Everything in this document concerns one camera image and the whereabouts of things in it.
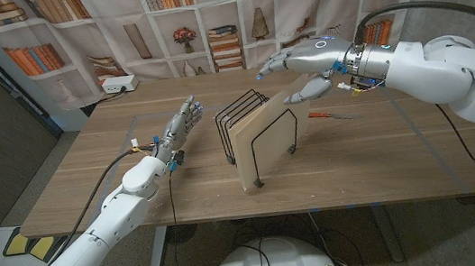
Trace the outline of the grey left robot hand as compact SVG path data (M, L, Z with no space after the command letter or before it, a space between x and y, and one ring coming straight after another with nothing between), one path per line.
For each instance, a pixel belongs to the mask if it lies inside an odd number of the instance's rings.
M184 146L192 128L201 120L202 111L203 107L195 101L195 96L189 96L178 112L168 121L151 156L164 163L169 162L172 155Z

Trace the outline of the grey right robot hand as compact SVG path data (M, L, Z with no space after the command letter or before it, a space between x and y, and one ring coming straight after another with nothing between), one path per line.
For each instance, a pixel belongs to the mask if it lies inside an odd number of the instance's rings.
M343 62L351 46L350 41L331 35L305 39L272 54L258 71L257 79L286 69L299 74L316 73L300 91L284 99L284 104L294 105L317 99L331 90L334 65Z

